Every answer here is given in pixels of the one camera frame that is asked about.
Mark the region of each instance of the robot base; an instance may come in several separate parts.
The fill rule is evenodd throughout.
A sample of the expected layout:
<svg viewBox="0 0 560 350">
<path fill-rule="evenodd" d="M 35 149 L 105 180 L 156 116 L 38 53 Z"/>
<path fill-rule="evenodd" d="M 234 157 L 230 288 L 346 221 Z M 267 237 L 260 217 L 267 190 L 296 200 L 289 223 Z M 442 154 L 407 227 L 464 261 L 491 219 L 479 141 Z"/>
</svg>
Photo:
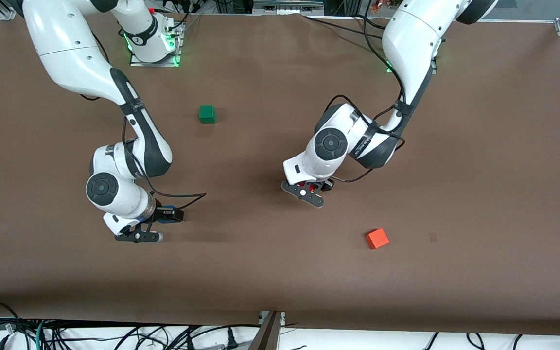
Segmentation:
<svg viewBox="0 0 560 350">
<path fill-rule="evenodd" d="M 158 232 L 148 232 L 142 230 L 142 224 L 149 224 L 158 221 L 162 224 L 174 224 L 183 221 L 184 213 L 182 210 L 176 209 L 174 206 L 164 206 L 155 209 L 153 216 L 135 225 L 133 230 L 123 233 L 122 235 L 115 236 L 116 241 L 120 242 L 133 242 L 133 243 L 159 243 L 163 241 L 163 235 Z"/>
<path fill-rule="evenodd" d="M 323 197 L 319 195 L 320 192 L 326 192 L 332 189 L 334 181 L 326 180 L 323 182 L 300 182 L 291 185 L 289 182 L 282 182 L 282 189 L 298 199 L 314 206 L 321 208 L 324 204 Z"/>
<path fill-rule="evenodd" d="M 167 26 L 174 26 L 173 18 L 167 18 Z M 185 38 L 185 23 L 178 24 L 174 26 L 174 29 L 166 33 L 165 42 L 170 48 L 174 48 L 173 51 L 167 54 L 162 60 L 157 62 L 144 62 L 137 58 L 131 47 L 129 46 L 129 52 L 131 53 L 131 60 L 129 61 L 132 67 L 178 67 L 180 66 L 180 56 L 183 52 L 183 42 Z"/>
</svg>

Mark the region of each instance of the black band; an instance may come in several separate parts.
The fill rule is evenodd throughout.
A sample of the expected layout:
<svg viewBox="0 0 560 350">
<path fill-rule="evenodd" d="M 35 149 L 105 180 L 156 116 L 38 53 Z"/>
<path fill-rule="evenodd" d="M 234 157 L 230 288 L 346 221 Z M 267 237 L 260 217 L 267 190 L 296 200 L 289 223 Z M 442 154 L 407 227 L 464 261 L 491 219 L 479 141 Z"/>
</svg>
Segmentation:
<svg viewBox="0 0 560 350">
<path fill-rule="evenodd" d="M 123 105 L 118 106 L 124 115 L 134 114 L 146 108 L 144 102 L 140 97 L 134 98 L 131 101 L 125 102 Z"/>
<path fill-rule="evenodd" d="M 371 124 L 369 124 L 367 129 L 365 130 L 364 134 L 362 134 L 362 137 L 360 138 L 358 144 L 356 144 L 351 152 L 349 152 L 349 157 L 358 159 L 362 152 L 364 152 L 364 150 L 367 148 L 368 144 L 371 143 L 371 139 L 379 128 L 380 126 L 379 124 L 377 124 L 377 122 L 371 122 Z"/>
<path fill-rule="evenodd" d="M 463 24 L 473 24 L 483 17 L 496 0 L 474 0 L 459 15 L 457 21 Z"/>
<path fill-rule="evenodd" d="M 148 27 L 146 31 L 143 31 L 142 33 L 133 34 L 123 29 L 122 31 L 124 31 L 124 35 L 126 35 L 126 37 L 129 38 L 129 40 L 131 40 L 131 42 L 133 42 L 133 44 L 136 44 L 137 46 L 146 45 L 146 42 L 151 37 L 153 37 L 155 33 L 157 33 L 157 28 L 158 28 L 157 18 L 155 16 L 151 16 L 151 17 L 153 18 L 153 23 L 151 23 L 151 26 Z"/>
<path fill-rule="evenodd" d="M 118 5 L 118 0 L 89 0 L 98 11 L 106 13 Z"/>
<path fill-rule="evenodd" d="M 396 100 L 394 106 L 397 111 L 400 111 L 403 115 L 407 115 L 409 117 L 411 117 L 416 110 L 416 106 L 406 104 L 401 100 Z"/>
</svg>

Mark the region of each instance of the cable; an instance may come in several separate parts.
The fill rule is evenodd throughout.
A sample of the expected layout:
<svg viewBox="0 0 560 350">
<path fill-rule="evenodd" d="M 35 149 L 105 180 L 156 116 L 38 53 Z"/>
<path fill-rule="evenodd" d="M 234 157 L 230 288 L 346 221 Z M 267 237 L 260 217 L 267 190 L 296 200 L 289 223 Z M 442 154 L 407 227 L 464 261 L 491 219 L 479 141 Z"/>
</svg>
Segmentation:
<svg viewBox="0 0 560 350">
<path fill-rule="evenodd" d="M 120 345 L 122 345 L 124 343 L 124 341 L 130 337 L 133 333 L 137 332 L 138 329 L 140 329 L 141 327 L 135 327 L 132 330 L 130 330 L 127 334 L 125 334 L 122 339 L 120 339 L 120 341 L 118 342 L 118 344 L 116 344 L 116 347 L 114 348 L 114 350 L 118 350 L 118 348 L 120 348 Z"/>
<path fill-rule="evenodd" d="M 438 334 L 440 334 L 440 332 L 435 332 L 434 335 L 431 336 L 431 340 L 429 341 L 429 344 L 427 344 L 427 347 L 424 350 L 431 349 L 431 346 L 434 344 L 434 341 L 436 341 L 436 337 L 438 337 Z"/>
<path fill-rule="evenodd" d="M 365 171 L 364 174 L 362 174 L 362 175 L 356 177 L 355 179 L 351 179 L 351 180 L 343 180 L 343 179 L 341 179 L 340 177 L 335 177 L 335 176 L 330 176 L 330 177 L 331 177 L 332 179 L 336 180 L 336 181 L 340 181 L 340 182 L 344 182 L 345 184 L 349 184 L 349 183 L 351 183 L 351 182 L 356 182 L 356 181 L 362 179 L 363 177 L 365 177 L 366 175 L 368 175 L 371 171 L 373 171 L 373 169 L 369 169 L 369 170 Z"/>
<path fill-rule="evenodd" d="M 97 97 L 87 97 L 86 95 L 84 95 L 84 94 L 82 94 L 82 93 L 80 93 L 79 96 L 85 98 L 85 99 L 88 100 L 88 101 L 96 101 L 96 100 L 98 100 L 98 99 L 100 98 L 100 97 L 98 97 L 98 96 L 97 96 Z"/>
<path fill-rule="evenodd" d="M 181 19 L 180 22 L 175 24 L 173 27 L 169 27 L 167 30 L 171 31 L 171 30 L 175 29 L 176 27 L 180 26 L 181 24 L 183 24 L 187 20 L 187 16 L 189 16 L 189 12 L 185 13 L 185 16 L 183 16 L 183 19 Z"/>
<path fill-rule="evenodd" d="M 42 334 L 42 326 L 44 326 L 45 321 L 42 320 L 42 322 L 40 322 L 40 324 L 38 325 L 38 329 L 36 330 L 36 350 L 40 350 L 40 336 Z"/>
<path fill-rule="evenodd" d="M 520 341 L 520 338 L 522 337 L 522 334 L 518 334 L 515 337 L 515 340 L 513 341 L 513 348 L 511 348 L 511 350 L 517 350 L 518 348 L 518 341 Z"/>
<path fill-rule="evenodd" d="M 191 336 L 191 339 L 194 339 L 195 337 L 201 336 L 201 335 L 209 333 L 209 332 L 213 332 L 213 331 L 216 331 L 216 330 L 222 330 L 224 328 L 233 328 L 233 327 L 256 327 L 256 328 L 260 328 L 260 326 L 258 324 L 246 324 L 246 323 L 244 323 L 244 324 L 229 324 L 229 325 L 226 325 L 226 326 L 219 326 L 219 327 L 211 328 L 209 330 L 202 331 L 200 333 L 197 333 L 197 334 Z M 180 343 L 176 347 L 176 349 L 182 347 L 185 343 L 187 343 L 187 340 L 185 340 L 183 343 Z"/>
<path fill-rule="evenodd" d="M 138 343 L 135 345 L 135 350 L 138 350 L 140 348 L 140 345 L 142 345 L 144 343 L 144 341 L 148 340 L 154 333 L 157 333 L 159 330 L 163 330 L 163 329 L 165 329 L 165 326 L 158 327 L 156 330 L 154 330 L 154 331 L 148 333 L 147 335 L 143 336 L 142 339 L 139 339 Z M 164 344 L 162 342 L 158 341 L 158 343 L 161 343 L 161 345 L 163 345 L 164 347 L 167 346 L 167 344 Z"/>
<path fill-rule="evenodd" d="M 98 39 L 98 37 L 96 36 L 96 34 L 94 34 L 92 30 L 90 30 L 90 32 L 92 33 L 94 40 L 96 40 L 98 45 L 101 47 L 101 50 L 103 50 L 103 55 L 105 55 L 105 60 L 107 61 L 107 63 L 111 64 L 111 62 L 109 61 L 109 56 L 107 56 L 107 51 L 105 50 L 105 46 L 103 46 L 103 43 Z"/>
<path fill-rule="evenodd" d="M 356 13 L 356 14 L 353 14 L 351 17 L 361 18 L 362 20 L 366 20 L 366 22 L 369 23 L 371 26 L 373 26 L 377 29 L 382 29 L 382 31 L 384 31 L 386 29 L 386 26 L 382 26 L 380 24 L 377 24 L 377 23 L 373 22 L 372 20 L 370 20 L 367 16 L 363 16 L 362 14 Z"/>
<path fill-rule="evenodd" d="M 333 26 L 333 27 L 336 27 L 336 28 L 345 29 L 345 31 L 350 31 L 350 32 L 362 34 L 361 31 L 357 31 L 356 29 L 351 29 L 351 28 L 347 28 L 347 27 L 343 27 L 343 26 L 338 26 L 338 24 L 325 22 L 324 20 L 320 20 L 320 19 L 317 19 L 317 18 L 310 18 L 310 17 L 307 17 L 307 16 L 305 18 L 308 18 L 309 20 L 313 20 L 314 22 L 319 22 L 319 23 L 325 24 L 327 26 Z M 367 35 L 369 37 L 378 38 L 380 40 L 382 39 L 382 37 L 374 35 L 374 34 L 368 34 L 367 33 Z"/>
<path fill-rule="evenodd" d="M 362 114 L 362 112 L 360 111 L 360 109 L 358 109 L 358 107 L 356 106 L 356 104 L 354 104 L 353 101 L 351 101 L 351 99 L 349 99 L 349 97 L 339 94 L 336 95 L 335 97 L 333 97 L 330 102 L 327 104 L 327 107 L 325 107 L 325 110 L 327 110 L 328 108 L 330 108 L 330 106 L 332 106 L 334 100 L 336 100 L 337 98 L 343 98 L 345 101 L 349 102 L 349 104 L 353 107 L 353 109 L 355 109 L 356 112 L 358 112 L 358 115 L 360 116 L 360 118 L 367 124 L 367 125 L 371 125 L 373 122 L 369 122 L 367 121 L 367 118 L 364 116 L 364 114 Z M 376 115 L 375 117 L 379 117 L 380 115 L 386 113 L 387 111 L 390 111 L 393 107 L 389 107 L 388 109 L 386 109 L 385 111 L 379 113 L 378 115 Z M 395 151 L 397 149 L 400 149 L 401 147 L 403 147 L 403 145 L 405 144 L 405 139 L 400 137 L 399 135 L 396 135 L 395 133 L 393 133 L 392 131 L 386 131 L 383 130 L 381 127 L 377 129 L 376 133 L 378 134 L 384 134 L 384 135 L 389 135 L 389 137 L 394 137 L 397 140 L 401 141 L 402 143 L 399 146 L 396 146 Z"/>
<path fill-rule="evenodd" d="M 176 346 L 176 344 L 178 344 L 178 342 L 183 339 L 185 336 L 187 336 L 187 333 L 191 333 L 195 330 L 197 330 L 198 328 L 200 328 L 200 326 L 189 326 L 187 327 L 183 332 L 181 332 L 178 336 L 176 336 L 174 338 L 173 341 L 171 341 L 171 343 L 169 343 L 164 350 L 171 350 L 172 348 L 174 348 L 174 346 Z"/>
<path fill-rule="evenodd" d="M 479 345 L 477 345 L 476 343 L 473 342 L 473 340 L 471 339 L 471 334 L 476 334 L 476 337 L 478 337 L 478 341 L 481 344 L 481 346 L 479 346 Z M 481 337 L 480 334 L 478 334 L 478 333 L 466 333 L 466 339 L 468 339 L 468 343 L 470 343 L 475 348 L 477 348 L 479 350 L 485 350 L 485 344 L 483 343 L 483 338 Z"/>
<path fill-rule="evenodd" d="M 368 10 L 371 8 L 371 3 L 373 2 L 373 0 L 368 0 L 368 5 L 367 8 L 364 11 L 364 17 L 366 18 L 368 16 Z M 390 69 L 390 71 L 393 73 L 393 75 L 395 76 L 397 82 L 399 83 L 399 87 L 401 87 L 401 96 L 403 97 L 403 102 L 407 103 L 406 98 L 405 98 L 405 88 L 403 87 L 403 82 L 401 82 L 401 78 L 399 77 L 399 75 L 397 74 L 397 72 L 395 71 L 395 69 L 393 68 L 393 66 L 387 61 L 385 60 L 382 55 L 380 55 L 376 50 L 375 47 L 373 47 L 373 44 L 371 44 L 371 41 L 368 39 L 368 35 L 367 35 L 367 22 L 366 20 L 362 21 L 362 33 L 364 34 L 364 39 L 367 41 L 367 45 L 368 48 L 371 49 L 372 53 L 374 55 L 377 56 L 377 58 L 380 59 L 380 61 L 382 61 L 386 67 L 388 67 L 388 69 Z"/>
<path fill-rule="evenodd" d="M 9 337 L 10 337 L 10 335 L 7 335 L 0 341 L 0 350 L 4 350 Z"/>
<path fill-rule="evenodd" d="M 122 145 L 124 146 L 125 151 L 127 151 L 126 148 L 126 140 L 125 140 L 125 135 L 126 135 L 126 126 L 127 126 L 127 118 L 124 118 L 124 122 L 122 124 Z M 189 206 L 189 204 L 193 204 L 193 202 L 197 201 L 198 199 L 202 199 L 202 197 L 204 197 L 205 195 L 207 195 L 207 193 L 196 193 L 196 194 L 168 194 L 168 193 L 163 193 L 158 191 L 156 188 L 154 188 L 153 184 L 151 183 L 151 180 L 148 178 L 148 175 L 146 175 L 146 171 L 144 171 L 144 167 L 142 167 L 142 164 L 140 163 L 140 160 L 138 160 L 137 157 L 135 157 L 135 155 L 133 154 L 133 152 L 130 152 L 131 155 L 133 156 L 133 160 L 135 161 L 135 163 L 138 165 L 138 168 L 140 169 L 140 172 L 142 173 L 144 179 L 146 179 L 146 182 L 148 182 L 148 186 L 150 186 L 150 188 L 153 190 L 154 193 L 157 193 L 158 195 L 161 195 L 162 197 L 170 197 L 170 198 L 192 198 L 192 197 L 198 197 L 196 198 L 194 201 L 192 201 L 191 203 L 185 204 L 185 206 Z"/>
</svg>

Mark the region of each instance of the power cord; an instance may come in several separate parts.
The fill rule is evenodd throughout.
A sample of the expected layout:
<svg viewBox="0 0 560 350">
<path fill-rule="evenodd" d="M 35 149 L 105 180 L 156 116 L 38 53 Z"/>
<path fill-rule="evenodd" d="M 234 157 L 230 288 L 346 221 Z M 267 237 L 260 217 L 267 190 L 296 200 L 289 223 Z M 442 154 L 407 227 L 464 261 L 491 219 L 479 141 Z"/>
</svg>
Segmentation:
<svg viewBox="0 0 560 350">
<path fill-rule="evenodd" d="M 233 327 L 256 327 L 259 328 L 260 326 L 258 324 L 228 324 L 226 326 L 219 326 L 219 327 L 215 327 L 215 328 L 210 328 L 209 330 L 204 330 L 200 333 L 196 333 L 194 335 L 191 335 L 191 332 L 193 332 L 193 330 L 191 330 L 191 332 L 188 332 L 189 337 L 187 339 L 185 339 L 185 341 L 183 341 L 182 343 L 180 343 L 178 346 L 176 346 L 176 350 L 178 350 L 179 348 L 183 347 L 187 341 L 189 341 L 190 339 L 194 339 L 195 337 L 199 337 L 203 334 L 207 334 L 209 332 L 213 332 L 216 330 L 222 330 L 224 328 L 233 328 Z"/>
<path fill-rule="evenodd" d="M 515 337 L 515 340 L 513 341 L 513 348 L 511 348 L 511 350 L 517 350 L 518 348 L 518 341 L 520 341 L 520 338 L 522 337 L 522 334 L 518 334 Z"/>
<path fill-rule="evenodd" d="M 351 28 L 347 28 L 347 27 L 343 27 L 343 26 L 338 26 L 338 24 L 334 24 L 334 23 L 329 23 L 329 22 L 325 22 L 324 20 L 320 20 L 317 18 L 311 18 L 311 17 L 306 17 L 309 20 L 312 20 L 313 22 L 318 22 L 321 24 L 325 24 L 326 26 L 332 26 L 332 27 L 336 27 L 336 28 L 340 28 L 340 29 L 344 29 L 345 31 L 350 31 L 350 32 L 354 32 L 354 33 L 358 33 L 358 34 L 362 34 L 361 31 L 357 31 L 356 29 L 351 29 Z M 375 34 L 367 34 L 369 37 L 373 37 L 373 38 L 378 38 L 378 39 L 382 39 L 382 37 L 377 36 Z"/>
<path fill-rule="evenodd" d="M 168 27 L 168 31 L 171 31 L 175 28 L 177 28 L 178 26 L 180 26 L 181 24 L 183 24 L 186 20 L 187 20 L 187 16 L 189 16 L 189 12 L 185 13 L 185 16 L 183 16 L 183 19 L 180 20 L 180 22 L 178 22 L 177 24 L 175 24 L 173 27 Z"/>
<path fill-rule="evenodd" d="M 8 339 L 9 337 L 10 337 L 10 335 L 7 335 L 7 336 L 4 337 L 4 339 L 2 339 L 2 340 L 0 341 L 0 350 L 4 350 L 4 348 L 6 347 L 7 339 Z"/>
<path fill-rule="evenodd" d="M 228 346 L 226 347 L 227 350 L 232 350 L 238 348 L 239 344 L 235 341 L 235 335 L 233 334 L 233 328 L 228 328 Z"/>
<path fill-rule="evenodd" d="M 473 340 L 471 339 L 471 334 L 475 334 L 476 337 L 478 338 L 478 341 L 480 343 L 476 344 L 475 342 L 473 342 Z M 485 350 L 485 344 L 483 343 L 483 338 L 481 337 L 480 334 L 478 333 L 466 333 L 466 339 L 468 339 L 468 343 L 470 343 L 472 346 L 474 346 L 475 348 L 479 349 L 479 350 Z"/>
<path fill-rule="evenodd" d="M 31 332 L 31 329 L 20 318 L 18 318 L 16 312 L 14 312 L 14 310 L 10 306 L 7 306 L 7 304 L 2 302 L 0 302 L 0 306 L 8 310 L 8 312 L 11 313 L 11 315 L 14 317 L 14 322 L 9 321 L 9 323 L 18 326 L 19 332 L 25 335 L 25 343 L 27 344 L 27 350 L 30 350 L 29 339 L 32 340 L 34 339 L 34 337 L 31 334 L 28 334 L 28 332 Z"/>
<path fill-rule="evenodd" d="M 431 346 L 433 346 L 434 341 L 436 341 L 436 337 L 438 337 L 438 334 L 440 334 L 440 332 L 435 332 L 433 336 L 431 336 L 431 340 L 429 340 L 429 344 L 427 344 L 427 347 L 424 350 L 430 350 Z"/>
</svg>

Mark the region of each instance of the white plastic casing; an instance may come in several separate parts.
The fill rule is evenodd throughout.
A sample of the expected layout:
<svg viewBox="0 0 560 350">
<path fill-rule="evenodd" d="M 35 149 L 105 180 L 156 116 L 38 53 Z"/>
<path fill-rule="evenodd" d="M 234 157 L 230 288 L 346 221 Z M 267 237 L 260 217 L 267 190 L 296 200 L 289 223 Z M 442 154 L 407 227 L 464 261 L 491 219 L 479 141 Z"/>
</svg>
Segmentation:
<svg viewBox="0 0 560 350">
<path fill-rule="evenodd" d="M 147 219 L 149 213 L 153 213 L 150 208 L 154 209 L 154 198 L 146 190 L 136 185 L 133 180 L 126 179 L 120 175 L 111 157 L 111 152 L 107 149 L 108 146 L 96 149 L 94 157 L 92 157 L 93 174 L 109 173 L 113 175 L 118 183 L 118 192 L 113 201 L 106 206 L 100 206 L 90 198 L 87 199 L 102 211 L 117 215 L 118 217 L 125 219 Z"/>
<path fill-rule="evenodd" d="M 364 122 L 362 118 L 358 118 L 356 114 L 352 116 L 354 110 L 355 109 L 353 109 L 353 107 L 349 104 L 343 104 L 340 106 L 330 119 L 322 125 L 320 130 L 313 135 L 304 152 L 283 162 L 282 166 L 284 168 L 284 175 L 286 176 L 289 184 L 293 185 L 299 182 L 325 181 L 333 175 L 349 152 L 351 152 L 355 148 L 356 144 L 358 144 L 362 135 L 364 135 L 364 132 L 367 130 L 368 124 L 371 124 L 372 122 L 372 120 L 366 116 L 365 119 L 368 124 Z M 317 138 L 318 133 L 322 132 L 325 128 L 338 129 L 343 133 L 343 135 L 345 135 L 345 138 L 347 138 L 347 151 L 344 155 L 329 161 L 321 159 L 317 155 L 315 149 L 315 139 Z M 373 135 L 369 147 L 365 148 L 358 158 L 366 155 L 368 149 L 372 149 L 378 144 L 381 144 L 388 137 L 388 135 L 380 133 Z M 296 165 L 300 169 L 299 173 L 296 171 Z"/>
<path fill-rule="evenodd" d="M 84 15 L 68 0 L 25 0 L 23 12 L 38 55 L 96 47 Z"/>
<path fill-rule="evenodd" d="M 61 87 L 121 105 L 124 98 L 109 73 L 84 16 L 68 0 L 25 0 L 29 36 L 49 77 Z"/>
<path fill-rule="evenodd" d="M 117 215 L 113 215 L 111 213 L 105 213 L 105 215 L 103 215 L 103 221 L 105 221 L 109 230 L 117 236 L 122 235 L 122 230 L 127 226 L 132 228 L 140 223 L 139 220 L 125 219 L 124 217 L 118 217 Z"/>
<path fill-rule="evenodd" d="M 133 54 L 143 62 L 157 62 L 175 50 L 165 38 L 165 27 L 168 18 L 160 13 L 151 15 L 141 0 L 120 1 L 111 13 L 117 18 L 122 29 L 128 33 L 142 33 L 153 24 L 153 16 L 157 18 L 157 31 L 146 40 L 144 45 L 138 45 L 134 38 L 129 38 Z"/>
</svg>

